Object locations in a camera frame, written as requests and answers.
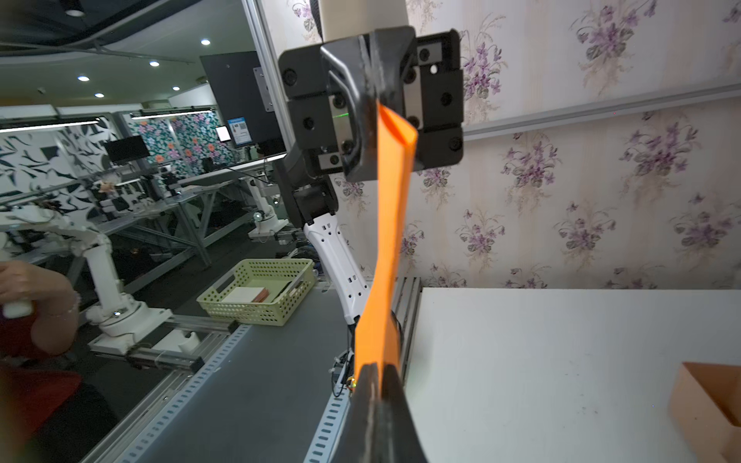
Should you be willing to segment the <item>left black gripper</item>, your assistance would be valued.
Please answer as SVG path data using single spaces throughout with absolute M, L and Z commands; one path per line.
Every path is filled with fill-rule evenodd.
M 279 59 L 295 145 L 317 174 L 377 174 L 376 99 L 418 130 L 416 170 L 463 158 L 464 96 L 457 30 L 417 36 L 376 29 L 284 52 Z

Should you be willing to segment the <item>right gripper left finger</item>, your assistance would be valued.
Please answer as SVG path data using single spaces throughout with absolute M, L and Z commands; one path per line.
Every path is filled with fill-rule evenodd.
M 349 412 L 331 462 L 376 462 L 376 432 L 382 403 L 378 364 L 362 366 Z

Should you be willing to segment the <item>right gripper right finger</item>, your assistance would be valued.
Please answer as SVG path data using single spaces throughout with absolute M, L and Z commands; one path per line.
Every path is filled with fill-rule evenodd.
M 386 365 L 381 384 L 381 461 L 426 462 L 397 368 Z

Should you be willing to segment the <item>person's bare forearm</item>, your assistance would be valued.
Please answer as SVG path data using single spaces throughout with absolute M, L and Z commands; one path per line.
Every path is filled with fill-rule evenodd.
M 34 286 L 33 302 L 37 317 L 31 329 L 34 346 L 55 356 L 68 351 L 79 324 L 79 295 L 69 280 L 56 272 L 46 272 Z

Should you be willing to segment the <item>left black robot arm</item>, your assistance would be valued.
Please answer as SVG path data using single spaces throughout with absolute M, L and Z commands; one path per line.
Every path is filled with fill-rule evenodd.
M 276 168 L 289 220 L 335 285 L 348 325 L 370 292 L 345 239 L 331 175 L 377 177 L 379 104 L 418 131 L 416 171 L 463 157 L 463 71 L 457 30 L 417 36 L 411 26 L 285 51 L 278 60 L 295 142 Z

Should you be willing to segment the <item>person's hand at edge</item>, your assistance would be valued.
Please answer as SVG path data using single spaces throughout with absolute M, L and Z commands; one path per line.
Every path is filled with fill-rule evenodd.
M 59 291 L 59 278 L 44 268 L 12 260 L 1 262 L 1 306 L 4 318 L 31 316 L 34 301 L 54 296 Z

